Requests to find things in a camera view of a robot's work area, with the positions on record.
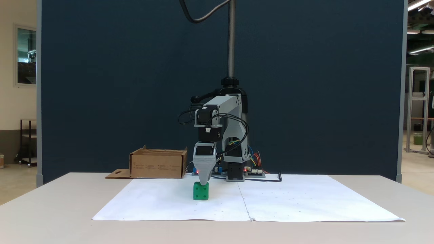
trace black knob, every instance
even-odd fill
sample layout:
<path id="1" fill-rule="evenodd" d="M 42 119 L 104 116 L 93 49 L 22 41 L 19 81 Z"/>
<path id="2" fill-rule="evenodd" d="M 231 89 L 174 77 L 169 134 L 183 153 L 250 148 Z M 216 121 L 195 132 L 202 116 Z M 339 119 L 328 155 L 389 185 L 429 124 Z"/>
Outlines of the black knob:
<path id="1" fill-rule="evenodd" d="M 192 96 L 190 98 L 191 103 L 200 103 L 200 97 L 199 96 Z"/>

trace window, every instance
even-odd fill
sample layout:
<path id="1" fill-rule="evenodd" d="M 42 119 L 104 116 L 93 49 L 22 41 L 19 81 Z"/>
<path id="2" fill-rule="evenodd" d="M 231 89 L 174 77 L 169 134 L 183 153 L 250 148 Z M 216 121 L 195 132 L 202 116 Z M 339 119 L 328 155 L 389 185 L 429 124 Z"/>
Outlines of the window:
<path id="1" fill-rule="evenodd" d="M 14 86 L 36 86 L 36 29 L 14 25 Z"/>

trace white table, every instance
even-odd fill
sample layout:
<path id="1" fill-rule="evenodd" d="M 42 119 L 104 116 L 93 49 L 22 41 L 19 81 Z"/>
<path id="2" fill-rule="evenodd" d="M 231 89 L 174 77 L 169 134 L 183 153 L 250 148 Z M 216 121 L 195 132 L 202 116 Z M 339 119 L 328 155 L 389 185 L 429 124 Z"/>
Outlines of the white table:
<path id="1" fill-rule="evenodd" d="M 131 181 L 106 175 L 69 173 L 0 206 L 0 243 L 434 243 L 434 196 L 380 176 L 331 177 L 407 222 L 93 221 Z"/>

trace cardboard flap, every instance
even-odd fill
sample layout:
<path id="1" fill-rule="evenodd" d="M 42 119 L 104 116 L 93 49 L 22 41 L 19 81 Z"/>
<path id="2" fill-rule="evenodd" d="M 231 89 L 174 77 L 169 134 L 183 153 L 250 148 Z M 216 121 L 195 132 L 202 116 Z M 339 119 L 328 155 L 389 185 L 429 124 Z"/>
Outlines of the cardboard flap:
<path id="1" fill-rule="evenodd" d="M 129 168 L 118 168 L 113 173 L 107 175 L 106 179 L 130 179 L 131 173 Z"/>

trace metal frame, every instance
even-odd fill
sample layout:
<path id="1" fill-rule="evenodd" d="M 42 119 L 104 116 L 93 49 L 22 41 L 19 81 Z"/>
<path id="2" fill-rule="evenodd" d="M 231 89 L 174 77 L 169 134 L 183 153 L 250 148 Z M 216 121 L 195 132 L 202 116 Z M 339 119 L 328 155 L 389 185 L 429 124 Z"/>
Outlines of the metal frame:
<path id="1" fill-rule="evenodd" d="M 18 67 L 16 66 L 16 63 L 18 62 L 18 57 L 17 57 L 17 53 L 16 53 L 16 50 L 18 48 L 18 45 L 17 45 L 18 28 L 24 29 L 24 30 L 36 31 L 36 48 L 38 48 L 38 43 L 37 43 L 38 42 L 38 36 L 37 36 L 38 31 L 37 31 L 37 28 L 13 23 L 13 52 L 12 52 L 13 53 L 13 59 L 12 59 L 12 62 L 13 62 L 13 86 L 17 87 L 17 88 L 35 88 L 36 87 L 35 84 L 20 84 L 20 83 L 18 83 Z M 37 64 L 38 64 L 38 56 L 36 56 L 36 65 Z"/>
<path id="2" fill-rule="evenodd" d="M 36 50 L 38 55 L 36 56 L 36 131 L 38 136 L 36 137 L 36 157 L 38 158 L 37 172 L 36 172 L 36 187 L 44 184 L 44 176 L 42 175 L 42 0 L 37 0 L 36 3 Z"/>
<path id="3" fill-rule="evenodd" d="M 401 52 L 401 101 L 399 105 L 399 128 L 398 128 L 398 159 L 396 167 L 396 182 L 402 183 L 401 165 L 402 165 L 402 138 L 404 137 L 404 100 L 405 100 L 405 64 L 407 61 L 407 19 L 408 1 L 404 2 L 404 11 L 402 18 L 402 52 Z"/>
<path id="4" fill-rule="evenodd" d="M 413 76 L 415 70 L 426 71 L 425 76 L 425 95 L 424 97 L 413 97 Z M 410 67 L 409 79 L 408 79 L 408 108 L 407 108 L 407 145 L 405 148 L 406 152 L 418 152 L 423 154 L 428 154 L 427 151 L 427 129 L 428 129 L 428 103 L 429 103 L 429 91 L 430 91 L 430 68 L 428 67 Z M 411 106 L 413 100 L 425 101 L 424 103 L 424 131 L 423 131 L 423 142 L 421 150 L 411 150 L 410 149 L 410 136 L 411 136 Z"/>

